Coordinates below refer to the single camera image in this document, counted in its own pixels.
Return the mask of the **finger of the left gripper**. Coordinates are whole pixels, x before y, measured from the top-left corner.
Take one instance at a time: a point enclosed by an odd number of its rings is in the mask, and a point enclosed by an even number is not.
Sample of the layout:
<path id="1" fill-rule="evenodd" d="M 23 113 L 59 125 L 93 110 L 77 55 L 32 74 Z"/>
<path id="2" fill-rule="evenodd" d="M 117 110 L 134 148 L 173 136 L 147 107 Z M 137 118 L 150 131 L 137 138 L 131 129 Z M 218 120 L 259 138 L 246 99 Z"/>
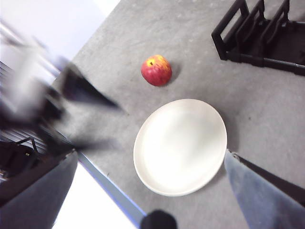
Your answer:
<path id="1" fill-rule="evenodd" d="M 62 73 L 61 94 L 65 99 L 105 107 L 120 107 L 115 101 L 98 91 L 75 64 L 69 64 Z"/>
<path id="2" fill-rule="evenodd" d="M 70 141 L 57 131 L 49 130 L 47 131 L 47 133 L 47 146 L 52 148 L 53 150 L 108 150 L 116 149 L 119 147 L 118 141 L 113 138 L 104 138 L 94 142 L 90 142 L 83 138 Z"/>

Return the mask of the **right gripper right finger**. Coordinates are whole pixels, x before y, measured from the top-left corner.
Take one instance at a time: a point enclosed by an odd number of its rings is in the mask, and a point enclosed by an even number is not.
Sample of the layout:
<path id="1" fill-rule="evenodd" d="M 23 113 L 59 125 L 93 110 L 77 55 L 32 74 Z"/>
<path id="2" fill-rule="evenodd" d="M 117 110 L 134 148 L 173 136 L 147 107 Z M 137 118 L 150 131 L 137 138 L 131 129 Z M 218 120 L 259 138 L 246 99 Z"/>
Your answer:
<path id="1" fill-rule="evenodd" d="M 251 229 L 303 229 L 305 190 L 227 150 L 224 167 Z"/>

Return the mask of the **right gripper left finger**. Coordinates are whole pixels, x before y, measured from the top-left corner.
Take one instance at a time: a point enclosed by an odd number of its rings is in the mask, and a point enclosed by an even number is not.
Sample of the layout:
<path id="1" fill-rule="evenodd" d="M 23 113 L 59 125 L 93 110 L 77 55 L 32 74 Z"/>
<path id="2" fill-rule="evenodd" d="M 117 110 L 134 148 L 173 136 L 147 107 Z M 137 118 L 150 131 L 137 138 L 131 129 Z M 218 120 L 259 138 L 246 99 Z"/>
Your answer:
<path id="1" fill-rule="evenodd" d="M 0 185 L 2 229 L 50 229 L 71 187 L 78 156 L 71 152 Z"/>

